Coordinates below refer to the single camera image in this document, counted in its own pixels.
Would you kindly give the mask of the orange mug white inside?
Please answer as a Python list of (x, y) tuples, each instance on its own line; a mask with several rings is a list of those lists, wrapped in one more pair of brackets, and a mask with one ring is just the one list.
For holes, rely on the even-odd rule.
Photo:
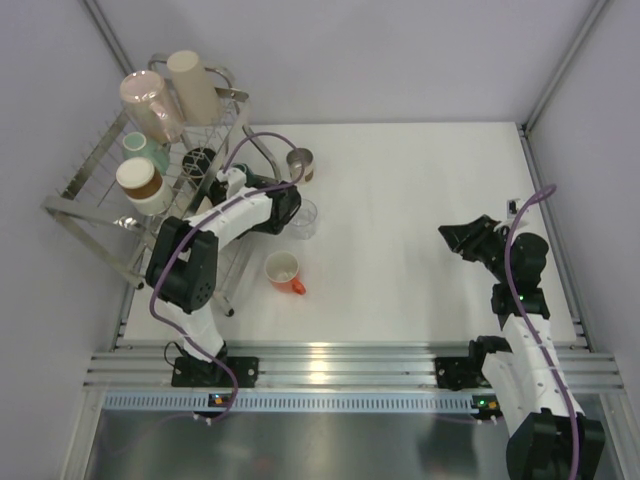
[(264, 272), (276, 290), (297, 295), (306, 294), (306, 287), (299, 278), (298, 259), (291, 252), (277, 251), (270, 254), (265, 260)]

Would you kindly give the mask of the dark teal cup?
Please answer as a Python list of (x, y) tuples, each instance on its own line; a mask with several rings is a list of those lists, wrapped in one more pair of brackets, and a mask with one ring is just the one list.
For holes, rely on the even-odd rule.
[(245, 163), (232, 164), (228, 173), (233, 178), (242, 174), (244, 178), (243, 185), (247, 188), (261, 188), (263, 186), (262, 178)]

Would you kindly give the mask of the dark brown mug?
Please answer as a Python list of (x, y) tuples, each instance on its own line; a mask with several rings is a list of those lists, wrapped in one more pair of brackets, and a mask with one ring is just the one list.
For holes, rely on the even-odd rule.
[(182, 159), (182, 171), (194, 184), (199, 185), (213, 163), (216, 151), (208, 147), (190, 150)]

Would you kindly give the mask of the tall beige cup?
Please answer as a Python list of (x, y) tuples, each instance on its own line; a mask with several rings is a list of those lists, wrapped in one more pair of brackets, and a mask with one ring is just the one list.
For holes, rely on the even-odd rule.
[(216, 123), (223, 106), (199, 55), (191, 50), (177, 51), (169, 56), (167, 67), (187, 122), (196, 126)]

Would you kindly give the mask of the steel cup with cork base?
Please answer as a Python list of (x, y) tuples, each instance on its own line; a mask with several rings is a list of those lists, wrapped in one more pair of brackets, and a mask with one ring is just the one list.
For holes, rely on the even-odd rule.
[(162, 214), (173, 202), (170, 187), (152, 162), (144, 157), (122, 162), (116, 171), (116, 182), (142, 215)]

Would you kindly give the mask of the teal green mug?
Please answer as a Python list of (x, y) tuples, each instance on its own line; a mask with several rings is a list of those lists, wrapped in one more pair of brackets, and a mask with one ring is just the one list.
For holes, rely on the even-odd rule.
[(137, 157), (150, 160), (161, 175), (167, 173), (170, 165), (165, 146), (138, 131), (130, 132), (123, 137), (122, 154), (125, 160)]

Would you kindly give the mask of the iridescent pink mug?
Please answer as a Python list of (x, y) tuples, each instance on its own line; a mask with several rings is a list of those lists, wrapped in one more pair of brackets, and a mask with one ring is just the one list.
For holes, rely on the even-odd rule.
[(185, 120), (164, 78), (150, 70), (126, 76), (120, 99), (130, 118), (148, 137), (160, 144), (181, 140)]

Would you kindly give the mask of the floral mug green inside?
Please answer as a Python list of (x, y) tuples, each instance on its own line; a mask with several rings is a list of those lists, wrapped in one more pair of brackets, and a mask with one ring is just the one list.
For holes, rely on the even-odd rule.
[(201, 200), (201, 203), (198, 207), (198, 209), (196, 210), (196, 215), (201, 215), (203, 213), (205, 213), (206, 211), (210, 210), (213, 207), (210, 199), (207, 196), (204, 196), (203, 199)]

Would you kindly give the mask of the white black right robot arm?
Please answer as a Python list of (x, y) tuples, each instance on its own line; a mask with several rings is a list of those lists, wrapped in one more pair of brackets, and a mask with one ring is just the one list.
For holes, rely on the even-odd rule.
[(500, 333), (468, 344), (463, 357), (435, 360), (437, 385), (461, 391), (490, 387), (475, 419), (506, 423), (512, 479), (592, 479), (605, 446), (602, 423), (586, 417), (569, 391), (551, 335), (551, 313), (540, 286), (549, 252), (534, 233), (513, 235), (487, 215), (438, 229), (448, 248), (481, 263), (497, 280), (491, 308)]

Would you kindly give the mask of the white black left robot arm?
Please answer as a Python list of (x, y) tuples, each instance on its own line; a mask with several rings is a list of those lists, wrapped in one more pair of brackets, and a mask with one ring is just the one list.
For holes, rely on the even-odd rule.
[(209, 307), (220, 251), (250, 231), (280, 234), (301, 203), (297, 187), (289, 183), (242, 187), (202, 214), (163, 221), (145, 275), (152, 289), (149, 311), (179, 333), (195, 359), (193, 373), (204, 384), (218, 385), (228, 372), (226, 344)]

